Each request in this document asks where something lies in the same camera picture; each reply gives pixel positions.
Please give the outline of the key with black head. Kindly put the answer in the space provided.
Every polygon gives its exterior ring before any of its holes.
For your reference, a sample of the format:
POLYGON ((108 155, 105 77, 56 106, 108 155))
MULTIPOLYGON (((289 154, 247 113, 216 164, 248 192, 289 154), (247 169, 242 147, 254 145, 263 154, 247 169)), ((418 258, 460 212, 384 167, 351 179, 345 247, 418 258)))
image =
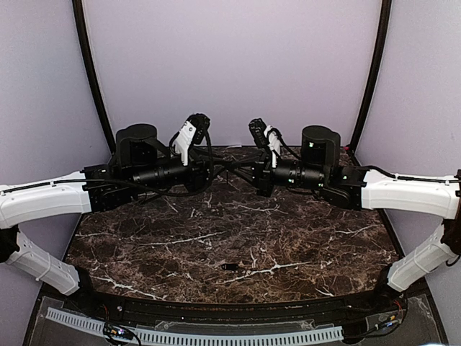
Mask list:
POLYGON ((221 268, 223 270, 235 271, 235 270, 239 269, 239 266, 236 263, 224 263, 224 264, 221 265, 221 268))

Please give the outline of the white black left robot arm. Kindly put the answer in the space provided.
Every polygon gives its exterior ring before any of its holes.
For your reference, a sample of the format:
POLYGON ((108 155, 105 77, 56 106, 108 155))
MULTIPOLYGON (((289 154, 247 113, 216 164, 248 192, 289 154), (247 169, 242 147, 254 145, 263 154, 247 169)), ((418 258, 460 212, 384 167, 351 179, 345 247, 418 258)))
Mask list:
POLYGON ((130 203, 140 195, 182 196, 205 191, 212 182, 214 160, 210 120, 193 114, 168 145, 157 129, 135 124, 119 130, 116 148, 107 164, 86 167, 66 176, 23 185, 1 186, 1 262, 42 281, 86 314, 96 314, 101 297, 92 291, 89 274, 67 265, 34 244, 20 231, 21 223, 65 214, 102 213, 130 203))

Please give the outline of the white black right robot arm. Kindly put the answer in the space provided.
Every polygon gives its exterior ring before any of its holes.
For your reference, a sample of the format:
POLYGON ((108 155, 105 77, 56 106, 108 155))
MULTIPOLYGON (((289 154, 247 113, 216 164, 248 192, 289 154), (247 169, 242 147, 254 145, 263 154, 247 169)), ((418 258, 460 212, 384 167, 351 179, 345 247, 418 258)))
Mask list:
POLYGON ((384 312, 395 297, 442 264, 460 258, 460 175, 445 177, 392 174, 375 166, 344 167, 339 163, 341 137, 321 125, 302 130, 300 153, 281 157, 281 133, 262 120, 249 130, 261 156, 256 161, 233 163, 230 170, 246 179, 259 195, 274 187, 307 190, 347 210, 393 209, 442 218, 434 233, 403 259, 386 266, 367 298, 375 313, 384 312))

